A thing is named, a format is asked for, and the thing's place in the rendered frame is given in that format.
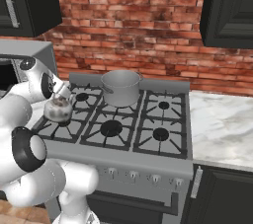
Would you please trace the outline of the dark base cupboard door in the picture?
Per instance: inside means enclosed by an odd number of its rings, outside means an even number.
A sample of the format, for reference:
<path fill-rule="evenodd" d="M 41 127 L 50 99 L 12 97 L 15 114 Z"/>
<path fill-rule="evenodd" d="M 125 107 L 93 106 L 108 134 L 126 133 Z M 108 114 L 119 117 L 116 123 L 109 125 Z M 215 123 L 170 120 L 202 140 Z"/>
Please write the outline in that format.
<path fill-rule="evenodd" d="M 253 224 L 253 172 L 194 165 L 203 171 L 197 196 L 190 182 L 181 224 Z"/>

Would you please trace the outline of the grey microwave oven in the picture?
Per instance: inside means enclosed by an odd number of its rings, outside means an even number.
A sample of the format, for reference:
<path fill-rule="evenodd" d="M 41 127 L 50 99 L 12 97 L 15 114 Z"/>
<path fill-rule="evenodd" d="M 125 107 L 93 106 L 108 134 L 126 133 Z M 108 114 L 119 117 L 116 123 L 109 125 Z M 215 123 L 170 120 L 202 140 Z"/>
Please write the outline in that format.
<path fill-rule="evenodd" d="M 0 40 L 0 100 L 21 96 L 37 103 L 61 87 L 51 42 Z"/>

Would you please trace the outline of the silver kettle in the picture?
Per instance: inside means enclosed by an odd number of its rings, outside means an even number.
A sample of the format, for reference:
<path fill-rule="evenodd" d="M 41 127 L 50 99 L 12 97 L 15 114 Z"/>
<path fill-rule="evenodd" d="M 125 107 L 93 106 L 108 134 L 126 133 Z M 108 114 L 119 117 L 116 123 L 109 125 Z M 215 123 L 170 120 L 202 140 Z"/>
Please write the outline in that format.
<path fill-rule="evenodd" d="M 68 99 L 62 96 L 53 96 L 53 98 L 44 105 L 44 117 L 53 122 L 69 121 L 73 112 L 72 100 L 73 96 L 70 96 Z"/>

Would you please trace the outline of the grey gas stove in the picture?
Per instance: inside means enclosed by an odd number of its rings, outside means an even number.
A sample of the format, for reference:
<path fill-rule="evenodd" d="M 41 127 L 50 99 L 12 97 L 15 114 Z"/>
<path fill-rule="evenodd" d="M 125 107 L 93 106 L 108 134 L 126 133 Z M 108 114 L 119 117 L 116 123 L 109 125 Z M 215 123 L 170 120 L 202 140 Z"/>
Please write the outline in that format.
<path fill-rule="evenodd" d="M 178 192 L 185 204 L 194 173 L 189 83 L 144 79 L 135 104 L 114 108 L 104 101 L 100 75 L 73 73 L 69 81 L 72 119 L 42 117 L 33 127 L 49 157 L 94 166 L 98 191 L 150 200 Z M 109 168 L 117 169 L 113 177 Z M 138 172 L 135 180 L 130 171 Z M 176 178 L 183 179 L 177 188 Z"/>

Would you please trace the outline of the grey metal pot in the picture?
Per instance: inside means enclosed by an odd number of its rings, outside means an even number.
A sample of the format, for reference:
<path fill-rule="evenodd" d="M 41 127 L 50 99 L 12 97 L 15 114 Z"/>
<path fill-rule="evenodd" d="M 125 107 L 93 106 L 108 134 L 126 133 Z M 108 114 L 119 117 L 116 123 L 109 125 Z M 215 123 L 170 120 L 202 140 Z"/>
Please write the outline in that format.
<path fill-rule="evenodd" d="M 114 70 L 101 77 L 105 102 L 116 108 L 135 104 L 139 98 L 139 84 L 143 76 L 130 70 Z"/>

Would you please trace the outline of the dark oven door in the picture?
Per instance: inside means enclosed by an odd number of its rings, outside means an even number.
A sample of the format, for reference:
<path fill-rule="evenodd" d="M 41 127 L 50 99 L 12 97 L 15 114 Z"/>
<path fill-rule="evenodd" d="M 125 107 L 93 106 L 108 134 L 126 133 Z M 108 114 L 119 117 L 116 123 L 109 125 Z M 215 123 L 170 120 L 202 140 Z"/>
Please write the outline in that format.
<path fill-rule="evenodd" d="M 178 192 L 176 193 L 179 195 L 179 213 L 177 216 L 94 200 L 90 195 L 87 196 L 87 201 L 99 219 L 108 224 L 181 224 L 184 199 Z M 153 201 L 155 204 L 169 206 L 171 193 L 166 195 L 164 200 Z"/>

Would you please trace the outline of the dark wall cupboard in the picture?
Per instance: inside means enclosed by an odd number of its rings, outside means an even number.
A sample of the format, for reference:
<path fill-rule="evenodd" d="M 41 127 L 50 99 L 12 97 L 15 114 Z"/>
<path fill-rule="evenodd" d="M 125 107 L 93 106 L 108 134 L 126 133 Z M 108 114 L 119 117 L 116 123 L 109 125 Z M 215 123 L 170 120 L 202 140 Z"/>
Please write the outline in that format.
<path fill-rule="evenodd" d="M 253 49 L 253 0 L 204 0 L 204 46 Z"/>

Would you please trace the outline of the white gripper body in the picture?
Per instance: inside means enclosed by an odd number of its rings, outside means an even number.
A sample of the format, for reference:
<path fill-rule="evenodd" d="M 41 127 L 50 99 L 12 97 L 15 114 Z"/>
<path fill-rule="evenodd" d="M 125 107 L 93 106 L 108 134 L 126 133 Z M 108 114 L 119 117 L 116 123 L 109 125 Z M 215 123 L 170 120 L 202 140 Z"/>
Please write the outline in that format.
<path fill-rule="evenodd" d="M 74 95 L 71 93 L 69 87 L 65 83 L 63 83 L 60 86 L 59 90 L 53 94 L 53 97 L 55 99 L 62 98 L 65 99 L 67 102 L 71 102 L 74 98 Z"/>

